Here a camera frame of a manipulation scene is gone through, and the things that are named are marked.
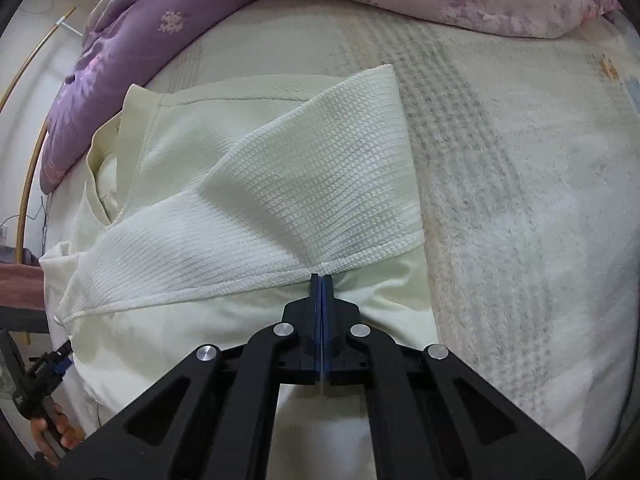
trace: metal pivot screw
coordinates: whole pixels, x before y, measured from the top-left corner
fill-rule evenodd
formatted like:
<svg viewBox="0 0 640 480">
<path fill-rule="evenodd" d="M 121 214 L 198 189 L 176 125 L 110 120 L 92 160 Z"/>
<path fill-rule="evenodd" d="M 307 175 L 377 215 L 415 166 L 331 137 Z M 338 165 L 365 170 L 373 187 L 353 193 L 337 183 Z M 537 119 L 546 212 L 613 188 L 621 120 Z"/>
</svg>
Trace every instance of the metal pivot screw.
<svg viewBox="0 0 640 480">
<path fill-rule="evenodd" d="M 291 323 L 278 323 L 273 327 L 273 333 L 280 337 L 293 334 L 293 330 L 293 325 Z"/>
<path fill-rule="evenodd" d="M 427 348 L 427 354 L 429 354 L 429 357 L 439 361 L 449 355 L 449 349 L 444 345 L 435 344 Z"/>
<path fill-rule="evenodd" d="M 371 333 L 371 329 L 362 323 L 358 323 L 357 325 L 353 325 L 349 330 L 351 335 L 354 337 L 366 337 Z"/>
<path fill-rule="evenodd" d="M 215 346 L 202 345 L 196 350 L 196 357 L 200 359 L 200 361 L 211 361 L 217 353 L 218 351 Z"/>
</svg>

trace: bed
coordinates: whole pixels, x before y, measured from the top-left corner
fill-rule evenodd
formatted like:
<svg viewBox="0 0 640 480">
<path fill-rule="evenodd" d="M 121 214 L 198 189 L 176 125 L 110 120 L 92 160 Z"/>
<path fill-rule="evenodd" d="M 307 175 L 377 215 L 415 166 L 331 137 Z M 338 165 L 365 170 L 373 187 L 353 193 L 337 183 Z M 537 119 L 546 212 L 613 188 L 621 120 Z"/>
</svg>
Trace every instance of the bed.
<svg viewBox="0 0 640 480">
<path fill-rule="evenodd" d="M 543 41 L 345 0 L 257 0 L 146 87 L 392 64 L 440 340 L 600 478 L 640 408 L 639 46 L 619 11 Z M 80 162 L 51 195 L 47 249 L 68 239 L 85 179 Z M 108 418 L 79 377 L 65 387 L 86 430 Z"/>
</svg>

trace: human hand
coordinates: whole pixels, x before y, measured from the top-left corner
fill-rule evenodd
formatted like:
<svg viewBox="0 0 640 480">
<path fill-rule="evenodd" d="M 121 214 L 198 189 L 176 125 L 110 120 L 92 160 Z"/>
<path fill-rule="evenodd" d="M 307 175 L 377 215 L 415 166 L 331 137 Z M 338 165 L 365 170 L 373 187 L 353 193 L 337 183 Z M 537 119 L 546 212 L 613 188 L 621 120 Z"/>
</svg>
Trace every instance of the human hand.
<svg viewBox="0 0 640 480">
<path fill-rule="evenodd" d="M 53 423 L 56 425 L 58 433 L 62 435 L 60 444 L 67 449 L 75 448 L 85 438 L 84 431 L 81 428 L 74 428 L 71 426 L 68 416 L 62 413 L 62 408 L 58 404 L 55 405 L 56 416 L 53 418 Z M 43 433 L 47 430 L 47 421 L 43 418 L 31 419 L 31 436 L 38 444 L 41 452 L 44 453 L 47 462 L 53 467 L 57 467 L 60 459 L 53 451 L 49 443 L 44 438 Z"/>
</svg>

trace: white wall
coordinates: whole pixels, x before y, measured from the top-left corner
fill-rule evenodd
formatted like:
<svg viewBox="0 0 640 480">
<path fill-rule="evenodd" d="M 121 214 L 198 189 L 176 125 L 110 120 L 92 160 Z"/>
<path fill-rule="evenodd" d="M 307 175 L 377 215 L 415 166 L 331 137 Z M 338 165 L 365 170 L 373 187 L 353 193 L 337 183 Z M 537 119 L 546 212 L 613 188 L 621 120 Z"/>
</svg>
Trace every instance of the white wall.
<svg viewBox="0 0 640 480">
<path fill-rule="evenodd" d="M 84 20 L 98 0 L 24 0 L 0 37 L 0 94 L 9 85 L 24 59 L 51 26 L 72 6 L 68 19 L 82 31 Z M 47 42 L 24 73 L 0 114 L 0 223 L 18 213 L 24 177 L 33 146 L 49 107 L 67 73 L 81 52 L 81 38 L 60 28 Z M 28 213 L 40 208 L 40 186 L 36 171 Z M 43 212 L 37 220 L 27 220 L 25 247 L 42 255 Z M 7 222 L 6 244 L 15 246 L 16 219 Z"/>
</svg>

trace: bamboo pole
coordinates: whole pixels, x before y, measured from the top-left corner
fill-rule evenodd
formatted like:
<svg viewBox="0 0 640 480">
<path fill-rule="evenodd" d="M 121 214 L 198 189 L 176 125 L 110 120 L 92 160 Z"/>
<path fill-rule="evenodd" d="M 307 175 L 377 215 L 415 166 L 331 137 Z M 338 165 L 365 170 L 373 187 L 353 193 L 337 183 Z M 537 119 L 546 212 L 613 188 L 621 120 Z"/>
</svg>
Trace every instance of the bamboo pole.
<svg viewBox="0 0 640 480">
<path fill-rule="evenodd" d="M 15 86 L 18 84 L 19 79 L 24 74 L 24 71 L 27 70 L 27 67 L 31 64 L 31 61 L 36 57 L 42 47 L 49 41 L 49 39 L 53 36 L 53 34 L 63 25 L 64 20 L 66 20 L 71 14 L 76 10 L 77 7 L 72 7 L 69 9 L 66 14 L 56 22 L 47 35 L 42 38 L 39 44 L 37 44 L 36 48 L 33 49 L 33 52 L 29 55 L 29 57 L 24 61 L 20 70 L 16 73 L 12 81 L 9 83 L 2 99 L 0 100 L 0 112 L 4 109 L 6 102 L 9 100 L 9 96 L 15 89 Z M 20 211 L 18 212 L 18 229 L 15 237 L 15 263 L 23 264 L 24 263 L 24 229 L 27 223 L 27 208 L 29 206 L 29 195 L 31 193 L 31 185 L 33 184 L 33 177 L 35 175 L 36 166 L 38 164 L 38 159 L 40 158 L 40 152 L 42 150 L 42 145 L 44 144 L 44 139 L 47 136 L 47 124 L 46 121 L 43 123 L 40 133 L 38 134 L 38 139 L 36 140 L 36 145 L 31 153 L 31 160 L 29 162 L 29 167 L 27 169 L 27 175 L 24 179 L 24 185 L 22 186 L 22 197 L 20 199 Z M 22 340 L 25 344 L 31 344 L 31 335 L 28 332 L 22 333 Z"/>
<path fill-rule="evenodd" d="M 76 8 L 77 7 L 73 7 L 72 9 L 69 9 L 64 15 L 63 20 L 66 20 L 69 16 L 71 16 L 71 14 L 74 12 L 74 10 L 76 10 Z M 47 35 L 44 38 L 42 38 L 42 41 L 40 41 L 38 46 L 30 54 L 30 56 L 24 61 L 24 63 L 20 67 L 20 70 L 18 70 L 18 73 L 14 76 L 14 78 L 9 83 L 8 88 L 4 92 L 4 95 L 2 96 L 2 100 L 0 100 L 0 112 L 2 112 L 4 105 L 9 100 L 9 95 L 11 95 L 11 92 L 14 91 L 15 86 L 18 84 L 18 79 L 21 78 L 22 74 L 24 74 L 24 71 L 27 70 L 27 67 L 30 65 L 31 61 L 33 61 L 33 58 L 36 57 L 36 54 L 39 53 L 40 49 L 44 46 L 45 43 L 47 43 L 47 41 L 49 41 L 49 38 L 53 36 L 53 33 L 56 32 L 59 28 L 60 28 L 60 24 L 55 23 L 53 27 L 51 27 L 51 30 L 47 33 Z"/>
</svg>

